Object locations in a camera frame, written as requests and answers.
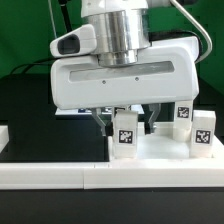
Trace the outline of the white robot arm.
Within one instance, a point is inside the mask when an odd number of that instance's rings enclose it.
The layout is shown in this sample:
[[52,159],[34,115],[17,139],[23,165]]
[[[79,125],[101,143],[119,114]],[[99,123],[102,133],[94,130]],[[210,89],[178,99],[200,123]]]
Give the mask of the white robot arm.
[[140,104],[153,133],[163,103],[198,95],[195,36],[153,40],[147,10],[171,0],[82,0],[83,25],[50,43],[55,105],[62,110]]

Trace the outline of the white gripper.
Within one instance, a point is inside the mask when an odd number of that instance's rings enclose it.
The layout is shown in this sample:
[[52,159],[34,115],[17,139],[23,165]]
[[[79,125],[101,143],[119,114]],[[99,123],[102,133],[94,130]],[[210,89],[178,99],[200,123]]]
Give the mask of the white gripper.
[[155,131],[159,103],[193,100],[199,93],[195,60],[199,54],[194,36],[154,41],[138,52],[138,61],[123,67],[102,67],[93,54],[96,34],[83,25],[50,44],[57,60],[51,67],[54,104],[62,109],[91,109],[106,136],[106,124],[97,108],[143,106],[146,134]]

